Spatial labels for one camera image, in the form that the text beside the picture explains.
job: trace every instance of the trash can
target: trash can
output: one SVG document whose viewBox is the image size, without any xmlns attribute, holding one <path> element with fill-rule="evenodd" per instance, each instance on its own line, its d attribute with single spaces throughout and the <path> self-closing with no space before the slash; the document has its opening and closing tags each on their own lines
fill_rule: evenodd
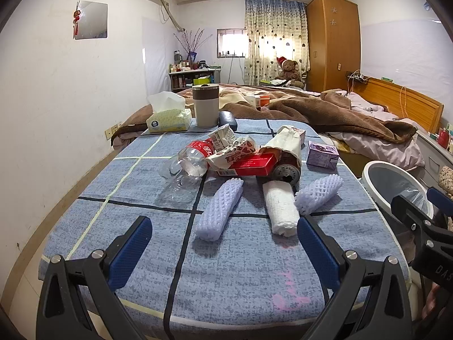
<svg viewBox="0 0 453 340">
<path fill-rule="evenodd" d="M 398 166 L 383 161 L 369 162 L 363 169 L 361 183 L 377 204 L 401 246 L 406 244 L 409 230 L 392 215 L 390 203 L 393 197 L 403 195 L 429 218 L 433 218 L 434 209 L 426 198 L 426 189 Z"/>
</svg>

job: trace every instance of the tile floor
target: tile floor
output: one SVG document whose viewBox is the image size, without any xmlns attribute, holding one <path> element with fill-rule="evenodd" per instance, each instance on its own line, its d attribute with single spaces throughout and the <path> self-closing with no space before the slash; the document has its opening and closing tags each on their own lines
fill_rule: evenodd
<svg viewBox="0 0 453 340">
<path fill-rule="evenodd" d="M 36 312 L 38 311 L 39 294 L 42 287 L 42 281 L 38 280 L 38 266 L 46 242 L 47 238 L 39 246 L 23 273 L 9 313 L 12 323 L 27 340 L 35 340 L 36 338 Z M 112 340 L 102 319 L 91 312 L 90 317 L 99 336 L 106 340 Z"/>
</svg>

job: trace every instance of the red hat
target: red hat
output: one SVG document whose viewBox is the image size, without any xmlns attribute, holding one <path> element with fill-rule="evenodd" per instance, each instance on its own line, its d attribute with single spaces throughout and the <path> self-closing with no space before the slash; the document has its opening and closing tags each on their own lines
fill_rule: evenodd
<svg viewBox="0 0 453 340">
<path fill-rule="evenodd" d="M 282 56 L 281 58 L 277 58 L 277 62 L 279 63 L 280 67 L 282 67 L 283 63 L 288 60 L 287 58 L 285 58 L 284 56 Z"/>
</svg>

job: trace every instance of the baseboard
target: baseboard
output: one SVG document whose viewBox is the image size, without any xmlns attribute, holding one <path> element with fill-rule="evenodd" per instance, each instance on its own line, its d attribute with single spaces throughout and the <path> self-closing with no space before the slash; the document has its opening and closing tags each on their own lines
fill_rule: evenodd
<svg viewBox="0 0 453 340">
<path fill-rule="evenodd" d="M 14 263 L 3 289 L 0 303 L 7 314 L 10 312 L 11 303 L 13 301 L 14 294 L 16 293 L 17 286 L 19 285 L 19 281 L 43 240 L 50 233 L 52 228 L 69 208 L 69 206 L 71 206 L 71 204 L 80 196 L 90 182 L 97 177 L 97 175 L 110 163 L 110 161 L 115 158 L 117 154 L 118 151 L 110 152 L 105 158 L 93 166 L 90 171 L 88 171 L 49 212 L 30 237 Z"/>
</svg>

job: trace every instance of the wall outlet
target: wall outlet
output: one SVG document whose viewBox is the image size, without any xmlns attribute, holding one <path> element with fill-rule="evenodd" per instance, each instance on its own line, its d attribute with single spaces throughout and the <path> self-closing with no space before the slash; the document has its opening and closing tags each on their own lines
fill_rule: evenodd
<svg viewBox="0 0 453 340">
<path fill-rule="evenodd" d="M 112 133 L 112 128 L 108 128 L 108 129 L 105 131 L 105 133 L 106 133 L 106 138 L 107 138 L 107 140 L 109 140 L 109 139 L 112 138 L 112 135 L 113 135 L 113 133 Z"/>
</svg>

